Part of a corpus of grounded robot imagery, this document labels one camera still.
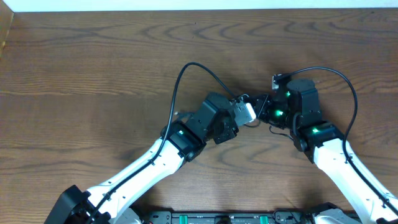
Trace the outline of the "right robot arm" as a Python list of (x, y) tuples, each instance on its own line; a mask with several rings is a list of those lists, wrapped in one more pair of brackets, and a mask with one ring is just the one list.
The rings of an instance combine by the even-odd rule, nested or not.
[(286, 80), (255, 97), (258, 120), (289, 129), (294, 146), (339, 188), (362, 223), (396, 223), (397, 198), (366, 168), (344, 134), (322, 118), (312, 80)]

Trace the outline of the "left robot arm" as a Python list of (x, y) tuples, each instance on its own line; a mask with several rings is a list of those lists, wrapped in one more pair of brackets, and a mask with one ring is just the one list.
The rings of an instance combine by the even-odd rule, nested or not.
[(171, 119), (150, 149), (99, 185), (81, 191), (73, 185), (58, 198), (46, 223), (140, 223), (131, 205), (162, 179), (194, 160), (207, 141), (216, 144), (235, 138), (239, 127), (255, 120), (245, 97), (229, 100), (209, 93), (186, 121)]

